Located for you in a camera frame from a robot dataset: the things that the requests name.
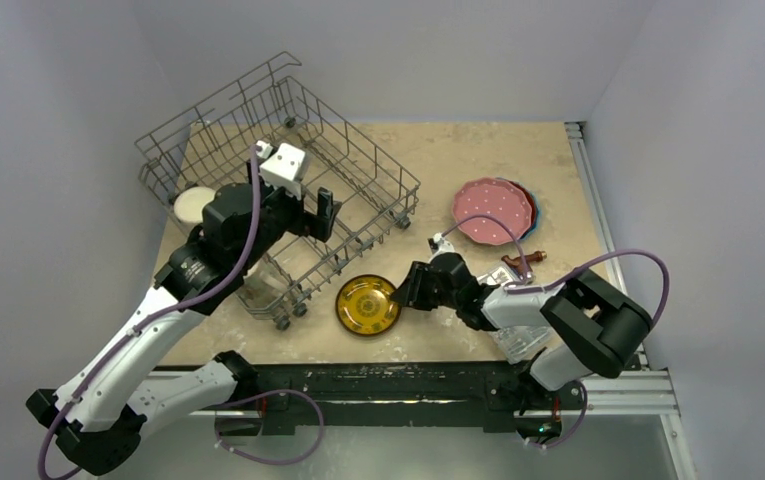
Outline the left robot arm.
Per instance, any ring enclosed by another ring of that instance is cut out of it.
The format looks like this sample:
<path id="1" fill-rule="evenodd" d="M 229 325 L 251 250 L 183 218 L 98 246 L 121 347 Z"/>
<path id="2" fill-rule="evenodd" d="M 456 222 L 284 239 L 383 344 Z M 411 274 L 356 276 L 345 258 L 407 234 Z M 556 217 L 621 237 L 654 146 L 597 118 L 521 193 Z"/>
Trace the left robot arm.
<path id="1" fill-rule="evenodd" d="M 174 204 L 191 227 L 159 269 L 141 303 L 109 343 L 71 380 L 39 389 L 26 406 L 77 471 L 101 476 L 122 465 L 149 435 L 194 411 L 242 409 L 263 392 L 239 353 L 217 354 L 167 386 L 146 385 L 159 361 L 244 283 L 284 235 L 326 241 L 340 203 L 320 189 L 314 210 L 301 186 L 267 181 L 195 187 Z"/>

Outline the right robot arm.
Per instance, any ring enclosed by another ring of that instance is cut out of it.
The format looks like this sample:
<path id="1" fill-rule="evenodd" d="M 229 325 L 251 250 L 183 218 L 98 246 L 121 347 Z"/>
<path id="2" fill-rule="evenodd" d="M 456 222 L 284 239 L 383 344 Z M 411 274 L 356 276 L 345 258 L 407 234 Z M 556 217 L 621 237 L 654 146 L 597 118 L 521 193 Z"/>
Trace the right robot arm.
<path id="1" fill-rule="evenodd" d="M 596 374 L 616 378 L 658 323 L 667 299 L 649 313 L 593 271 L 594 258 L 549 285 L 491 285 L 469 271 L 455 252 L 415 261 L 391 296 L 407 308 L 453 310 L 469 328 L 500 331 L 549 327 L 558 347 L 538 354 L 519 381 L 522 399 L 542 407 L 566 384 Z"/>

